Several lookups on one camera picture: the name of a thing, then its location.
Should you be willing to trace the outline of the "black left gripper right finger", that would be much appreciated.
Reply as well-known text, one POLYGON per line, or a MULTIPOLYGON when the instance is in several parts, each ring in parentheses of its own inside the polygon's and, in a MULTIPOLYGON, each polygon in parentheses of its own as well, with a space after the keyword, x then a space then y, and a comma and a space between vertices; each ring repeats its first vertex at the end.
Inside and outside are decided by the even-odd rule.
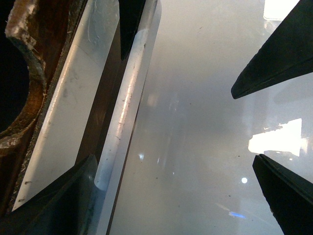
POLYGON ((269 207, 285 235, 313 233, 313 184, 264 154, 253 170, 269 207))

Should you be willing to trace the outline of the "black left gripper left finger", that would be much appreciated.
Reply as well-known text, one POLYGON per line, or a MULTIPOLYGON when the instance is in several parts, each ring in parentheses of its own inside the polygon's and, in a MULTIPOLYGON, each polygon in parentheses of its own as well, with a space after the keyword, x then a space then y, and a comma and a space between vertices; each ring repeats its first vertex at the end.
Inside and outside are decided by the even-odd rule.
POLYGON ((81 235, 87 226, 97 160, 86 157, 0 221, 2 235, 81 235))

